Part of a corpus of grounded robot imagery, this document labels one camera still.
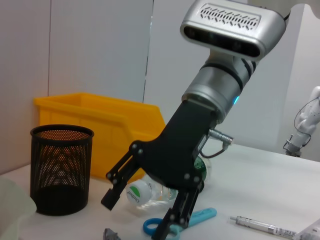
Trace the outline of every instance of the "robotic arm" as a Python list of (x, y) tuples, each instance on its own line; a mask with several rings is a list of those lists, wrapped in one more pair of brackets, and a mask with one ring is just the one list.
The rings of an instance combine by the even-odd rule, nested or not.
[(317, 124), (320, 122), (320, 86), (313, 89), (308, 104), (304, 112), (300, 113), (297, 121), (296, 133), (286, 141), (283, 148), (285, 154), (293, 157), (300, 157), (300, 149), (307, 145), (311, 135), (315, 132)]
[(113, 188), (101, 203), (112, 210), (129, 179), (142, 168), (155, 181), (178, 190), (152, 239), (164, 240), (172, 224), (187, 228), (204, 184), (194, 161), (210, 136), (230, 143), (232, 139), (215, 127), (226, 118), (257, 62), (276, 46), (285, 30), (284, 17), (273, 10), (226, 0), (196, 0), (180, 32), (187, 41), (210, 49), (209, 57), (160, 136), (134, 141), (106, 174)]

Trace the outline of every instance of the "black mesh pencil holder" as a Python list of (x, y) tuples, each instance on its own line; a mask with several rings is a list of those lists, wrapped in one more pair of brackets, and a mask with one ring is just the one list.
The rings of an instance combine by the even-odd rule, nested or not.
[(76, 213), (88, 203), (94, 132), (74, 125), (44, 125), (31, 130), (30, 196), (37, 212)]

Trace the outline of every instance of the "white table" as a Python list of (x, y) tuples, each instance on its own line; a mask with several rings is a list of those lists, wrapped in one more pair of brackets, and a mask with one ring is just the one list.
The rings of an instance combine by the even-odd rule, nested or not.
[[(205, 153), (218, 150), (207, 144)], [(29, 192), (30, 166), (4, 174)], [(195, 210), (213, 207), (217, 216), (186, 229), (182, 240), (282, 239), (228, 222), (229, 216), (249, 217), (301, 231), (320, 218), (320, 163), (233, 145), (212, 160), (210, 183)], [(112, 211), (100, 204), (111, 185), (91, 179), (88, 205), (63, 217), (35, 214), (22, 223), (20, 240), (102, 240), (105, 228), (122, 240), (150, 239), (142, 232), (148, 218), (162, 218), (167, 209), (134, 211), (124, 195)]]

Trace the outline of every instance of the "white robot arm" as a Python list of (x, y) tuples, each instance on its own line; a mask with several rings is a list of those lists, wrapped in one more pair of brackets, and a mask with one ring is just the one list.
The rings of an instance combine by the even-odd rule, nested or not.
[(304, 108), (304, 112), (299, 112), (296, 127), (296, 133), (286, 141), (283, 148), (285, 154), (294, 157), (300, 157), (300, 149), (304, 147), (311, 139), (311, 135), (315, 132), (317, 124), (320, 122), (320, 86), (316, 86), (309, 98), (308, 104)]
[(248, 4), (276, 11), (284, 18), (288, 16), (293, 6), (297, 4), (308, 4), (312, 9), (313, 14), (320, 19), (319, 0), (248, 0)]

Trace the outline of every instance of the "scissors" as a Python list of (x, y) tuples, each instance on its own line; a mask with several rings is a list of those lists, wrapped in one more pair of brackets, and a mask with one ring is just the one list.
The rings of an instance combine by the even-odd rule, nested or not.
[[(210, 207), (206, 208), (200, 211), (195, 211), (189, 221), (189, 227), (192, 227), (196, 224), (199, 224), (205, 220), (208, 220), (210, 218), (213, 218), (217, 215), (217, 210)], [(149, 236), (152, 236), (156, 232), (155, 228), (149, 228), (148, 226), (151, 224), (160, 224), (162, 221), (161, 218), (150, 218), (143, 224), (143, 231), (148, 234)], [(167, 237), (166, 240), (179, 240), (180, 239), (180, 232), (185, 230), (183, 227), (178, 225), (171, 225), (170, 226), (170, 233), (174, 234), (175, 236), (172, 238)]]

